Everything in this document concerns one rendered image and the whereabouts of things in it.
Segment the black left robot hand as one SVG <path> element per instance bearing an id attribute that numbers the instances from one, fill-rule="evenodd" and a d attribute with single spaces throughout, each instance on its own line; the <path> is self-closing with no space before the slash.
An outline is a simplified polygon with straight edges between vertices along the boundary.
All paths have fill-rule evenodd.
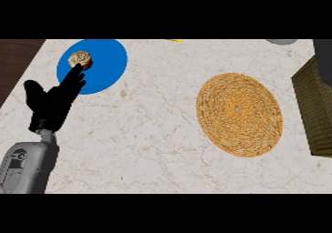
<path id="1" fill-rule="evenodd" d="M 42 85 L 34 80 L 23 83 L 26 91 L 26 104 L 33 111 L 29 130 L 37 133 L 42 129 L 54 133 L 61 129 L 71 104 L 80 94 L 86 84 L 83 80 L 83 66 L 77 64 L 58 86 L 49 91 L 43 90 Z"/>

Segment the blue round plate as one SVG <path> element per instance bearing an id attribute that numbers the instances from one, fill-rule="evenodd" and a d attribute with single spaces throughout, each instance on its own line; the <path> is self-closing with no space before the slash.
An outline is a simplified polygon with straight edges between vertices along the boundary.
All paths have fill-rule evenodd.
<path id="1" fill-rule="evenodd" d="M 80 94 L 91 95 L 104 91 L 124 74 L 129 54 L 124 46 L 114 39 L 85 39 L 63 54 L 57 65 L 57 78 L 63 82 L 71 69 L 68 58 L 73 53 L 86 51 L 92 56 L 92 66 L 83 72 L 86 84 Z"/>

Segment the olive wicker basket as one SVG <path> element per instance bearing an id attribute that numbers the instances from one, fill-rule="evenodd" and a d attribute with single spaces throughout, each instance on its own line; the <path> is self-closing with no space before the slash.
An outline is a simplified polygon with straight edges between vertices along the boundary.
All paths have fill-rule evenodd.
<path id="1" fill-rule="evenodd" d="M 316 57 L 293 76 L 310 154 L 332 157 L 332 88 L 321 80 Z"/>

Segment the orange woven round placemat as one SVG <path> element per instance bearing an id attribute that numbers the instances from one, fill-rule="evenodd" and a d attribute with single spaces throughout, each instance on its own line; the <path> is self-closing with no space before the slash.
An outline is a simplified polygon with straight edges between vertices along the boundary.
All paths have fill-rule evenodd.
<path id="1" fill-rule="evenodd" d="M 213 76 L 195 106 L 204 134 L 225 152 L 257 157 L 275 148 L 284 129 L 279 102 L 253 77 L 238 73 Z"/>

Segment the grey round object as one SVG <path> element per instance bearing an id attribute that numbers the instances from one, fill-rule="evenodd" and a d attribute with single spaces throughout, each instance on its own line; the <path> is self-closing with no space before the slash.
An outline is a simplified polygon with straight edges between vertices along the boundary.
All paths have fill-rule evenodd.
<path id="1" fill-rule="evenodd" d="M 266 39 L 266 41 L 275 45 L 288 46 L 297 42 L 297 39 Z"/>

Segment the brown frosted cupcake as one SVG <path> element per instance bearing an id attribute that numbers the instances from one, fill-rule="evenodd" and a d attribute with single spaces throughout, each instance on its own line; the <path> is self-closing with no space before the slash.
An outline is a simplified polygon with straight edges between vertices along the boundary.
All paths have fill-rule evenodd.
<path id="1" fill-rule="evenodd" d="M 68 65 L 74 67 L 82 65 L 83 70 L 88 70 L 92 66 L 92 56 L 88 51 L 77 51 L 68 57 Z"/>

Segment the dark grey appliance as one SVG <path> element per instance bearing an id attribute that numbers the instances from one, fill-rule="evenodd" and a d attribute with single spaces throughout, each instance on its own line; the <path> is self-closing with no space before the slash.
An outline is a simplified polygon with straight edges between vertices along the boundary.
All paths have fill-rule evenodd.
<path id="1" fill-rule="evenodd" d="M 332 39 L 315 39 L 313 46 L 322 82 L 332 87 Z"/>

